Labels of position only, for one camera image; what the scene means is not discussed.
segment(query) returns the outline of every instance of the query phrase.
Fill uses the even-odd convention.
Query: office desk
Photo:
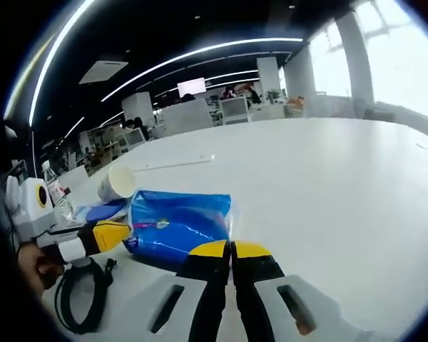
[[[427,136],[377,121],[269,120],[156,140],[113,163],[136,168],[134,160],[206,154],[214,154],[214,161],[138,172],[138,186],[231,194],[240,213],[233,238],[266,246],[286,274],[298,274],[337,299],[343,316],[365,330],[396,337],[423,312]],[[72,197],[96,200],[105,172],[73,189]],[[165,272],[132,261],[122,246],[96,258],[107,257],[118,260],[103,320],[103,329],[112,329],[111,319],[127,300]],[[90,296],[73,297],[90,305]]]

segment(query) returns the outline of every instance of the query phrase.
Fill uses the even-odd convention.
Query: black ceiling
[[[155,96],[192,78],[256,69],[258,56],[204,63],[151,82],[193,64],[226,56],[278,51],[273,55],[282,65],[288,53],[297,51],[304,43],[252,43],[201,53],[149,73],[101,102],[112,90],[144,70],[197,48],[248,38],[307,38],[337,12],[346,11],[348,2],[97,0],[70,31],[46,74],[36,107],[36,139],[42,145],[61,138],[82,117],[86,119],[79,130],[99,125],[121,111],[121,101],[126,96],[147,83],[139,91],[149,91]],[[294,9],[289,9],[291,4],[295,5]],[[79,85],[84,74],[100,59],[127,61],[128,65],[108,81]],[[27,89],[30,95],[33,89],[30,84]],[[27,109],[21,110],[19,115],[28,117]]]

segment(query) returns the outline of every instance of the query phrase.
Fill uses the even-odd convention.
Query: paper cup
[[[98,196],[103,202],[129,198],[135,192],[135,177],[126,166],[111,166],[98,186]]]

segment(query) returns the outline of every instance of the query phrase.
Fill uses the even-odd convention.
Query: white table
[[[396,337],[424,312],[426,135],[377,121],[270,120],[155,140],[113,164],[137,168],[211,154],[209,163],[137,172],[138,186],[231,194],[240,213],[233,238],[266,246],[286,274],[298,274],[337,299],[344,317],[364,330]],[[97,200],[96,185],[105,172],[73,189],[73,200]],[[103,330],[111,329],[127,300],[165,273],[132,261],[122,246],[97,259],[109,256],[119,266]],[[51,301],[53,293],[45,299]],[[90,305],[91,298],[86,300]]]

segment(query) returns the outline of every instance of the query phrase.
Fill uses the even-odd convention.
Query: plastic wrapper
[[[230,195],[139,190],[128,208],[133,235],[124,244],[139,261],[176,270],[195,247],[229,239]]]

